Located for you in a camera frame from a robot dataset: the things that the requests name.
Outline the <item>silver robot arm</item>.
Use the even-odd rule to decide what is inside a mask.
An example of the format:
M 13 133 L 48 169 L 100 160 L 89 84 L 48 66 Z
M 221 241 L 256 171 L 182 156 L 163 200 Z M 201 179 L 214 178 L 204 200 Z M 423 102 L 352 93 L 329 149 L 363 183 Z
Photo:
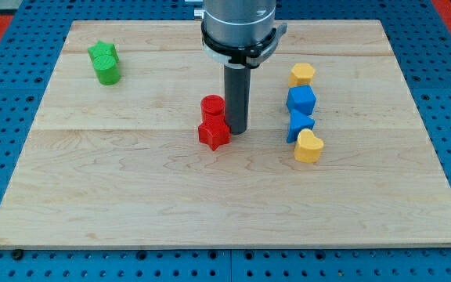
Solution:
M 276 50 L 286 33 L 285 23 L 274 26 L 274 0 L 204 0 L 202 46 L 223 65 L 225 122 L 230 133 L 247 130 L 251 71 Z

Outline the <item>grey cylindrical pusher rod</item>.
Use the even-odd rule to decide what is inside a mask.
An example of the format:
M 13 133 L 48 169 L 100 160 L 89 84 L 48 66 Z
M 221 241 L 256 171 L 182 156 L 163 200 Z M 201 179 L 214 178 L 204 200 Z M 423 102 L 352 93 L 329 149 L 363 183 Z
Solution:
M 224 66 L 225 122 L 233 135 L 247 130 L 250 80 L 250 69 Z

